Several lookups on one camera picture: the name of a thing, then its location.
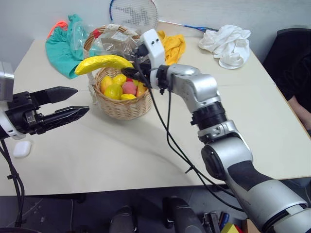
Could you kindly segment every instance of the yellow banana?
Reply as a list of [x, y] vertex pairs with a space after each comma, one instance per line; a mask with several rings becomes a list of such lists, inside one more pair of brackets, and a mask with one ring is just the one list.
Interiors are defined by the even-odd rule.
[[94, 56], [84, 59], [76, 67], [75, 74], [87, 74], [102, 67], [125, 68], [133, 67], [132, 63], [116, 55]]

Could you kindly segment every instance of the basket handle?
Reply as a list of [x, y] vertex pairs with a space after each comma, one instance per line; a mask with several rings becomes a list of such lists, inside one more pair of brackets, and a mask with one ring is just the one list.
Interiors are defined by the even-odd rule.
[[[91, 32], [88, 38], [86, 39], [83, 45], [84, 59], [89, 57], [89, 50], [91, 49], [95, 39], [98, 38], [101, 34], [108, 33], [108, 32], [121, 32], [125, 35], [131, 36], [133, 39], [139, 39], [139, 35], [136, 32], [130, 31], [127, 28], [119, 24], [108, 24], [108, 25], [102, 26], [100, 28], [95, 29], [93, 32]], [[96, 81], [95, 81], [95, 78], [92, 72], [87, 73], [87, 77], [89, 79], [89, 84], [95, 85]]]

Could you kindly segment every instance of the yellow cloth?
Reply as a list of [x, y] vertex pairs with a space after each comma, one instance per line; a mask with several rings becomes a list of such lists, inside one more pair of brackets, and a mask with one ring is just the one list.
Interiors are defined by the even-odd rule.
[[185, 39], [182, 34], [166, 36], [164, 31], [159, 31], [162, 45], [165, 49], [165, 61], [167, 65], [177, 63], [181, 55], [185, 52]]

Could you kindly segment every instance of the black cable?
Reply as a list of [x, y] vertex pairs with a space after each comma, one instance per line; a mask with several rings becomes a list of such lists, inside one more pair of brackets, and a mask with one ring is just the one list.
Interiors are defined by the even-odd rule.
[[8, 151], [8, 148], [4, 142], [4, 140], [0, 140], [2, 147], [0, 147], [0, 152], [4, 156], [5, 160], [7, 161], [10, 172], [11, 172], [11, 178], [14, 183], [14, 187], [16, 190], [17, 195], [17, 202], [18, 202], [18, 213], [15, 221], [15, 227], [21, 227], [22, 224], [22, 215], [23, 215], [23, 207], [24, 207], [24, 199], [25, 199], [25, 189], [23, 182], [21, 181], [21, 178], [19, 177], [15, 167], [12, 164], [11, 157]]
[[150, 87], [149, 82], [147, 81], [147, 79], [146, 79], [145, 75], [143, 74], [141, 68], [139, 67], [138, 63], [135, 62], [134, 64], [135, 64], [135, 68], [139, 71], [139, 74], [140, 74], [141, 78], [144, 80], [144, 83], [146, 84], [146, 86], [147, 86], [147, 88], [148, 88], [148, 91], [149, 91], [149, 93], [150, 93], [152, 102], [153, 102], [153, 104], [154, 104], [154, 106], [155, 106], [155, 111], [156, 111], [156, 113], [157, 113], [157, 115], [158, 115], [158, 117], [159, 117], [159, 119], [160, 119], [160, 121], [161, 121], [161, 123], [162, 123], [164, 129], [166, 130], [167, 135], [170, 137], [170, 139], [173, 141], [173, 143], [175, 144], [175, 146], [178, 148], [178, 150], [181, 152], [181, 154], [182, 154], [183, 156], [181, 156], [179, 153], [177, 153], [177, 154], [180, 155], [180, 157], [181, 157], [185, 162], [187, 162], [187, 163], [190, 165], [190, 169], [193, 169], [193, 170], [195, 171], [195, 173], [198, 175], [199, 179], [202, 181], [204, 187], [205, 187], [215, 198], [217, 198], [219, 201], [221, 201], [221, 202], [224, 203], [225, 205], [227, 205], [227, 206], [229, 206], [229, 207], [231, 207], [231, 208], [233, 208], [233, 209], [235, 209], [235, 210], [244, 212], [243, 209], [238, 208], [238, 207], [235, 207], [235, 206], [233, 206], [233, 205], [227, 203], [226, 201], [222, 200], [220, 197], [218, 197], [216, 194], [214, 194], [214, 193], [211, 191], [210, 188], [208, 188], [208, 186], [207, 186], [206, 183], [203, 181], [203, 179], [202, 179], [202, 177], [200, 176], [200, 174], [198, 173], [198, 171], [196, 171], [197, 168], [195, 168], [195, 166], [191, 163], [190, 159], [189, 159], [189, 158], [185, 155], [185, 153], [181, 150], [181, 148], [179, 147], [179, 145], [176, 143], [176, 141], [175, 141], [174, 138], [172, 137], [171, 133], [169, 132], [169, 130], [168, 130], [167, 126], [165, 125], [165, 123], [164, 123], [164, 121], [163, 121], [163, 118], [162, 118], [162, 116], [161, 116], [161, 114], [160, 114], [160, 112], [159, 112], [159, 110], [158, 110], [158, 108], [157, 108], [156, 101], [155, 101], [155, 98], [154, 98], [154, 96], [153, 96], [153, 94], [152, 94], [152, 91], [151, 91], [151, 87]]
[[[169, 130], [170, 128], [170, 117], [171, 117], [171, 102], [172, 102], [172, 91], [171, 91], [171, 88], [169, 87], [168, 88], [168, 92], [169, 92], [169, 108], [168, 108], [168, 116], [167, 116], [167, 123], [166, 123], [166, 127], [167, 127], [167, 130]], [[182, 157], [182, 155], [177, 152], [175, 150], [174, 147], [172, 147], [171, 143], [170, 143], [170, 139], [169, 139], [169, 134], [166, 133], [166, 141], [169, 145], [169, 147], [176, 153], [178, 154], [180, 157]], [[227, 193], [228, 195], [232, 196], [232, 197], [235, 197], [234, 194], [232, 194], [231, 192], [225, 190], [224, 188], [222, 188], [220, 185], [214, 183], [211, 179], [209, 179], [208, 177], [206, 177], [199, 169], [197, 169], [193, 164], [192, 162], [189, 160], [188, 161], [188, 164], [190, 165], [190, 167], [192, 169], [194, 169], [196, 172], [198, 172], [204, 179], [206, 179], [208, 182], [210, 182], [213, 186], [217, 187], [218, 189], [222, 190], [223, 192]]]

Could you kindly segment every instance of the person's arm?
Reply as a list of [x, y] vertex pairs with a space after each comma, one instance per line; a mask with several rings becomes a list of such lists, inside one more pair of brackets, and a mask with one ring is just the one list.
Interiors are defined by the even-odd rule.
[[311, 113], [298, 103], [295, 96], [288, 100], [288, 104], [296, 113], [306, 130], [311, 130]]

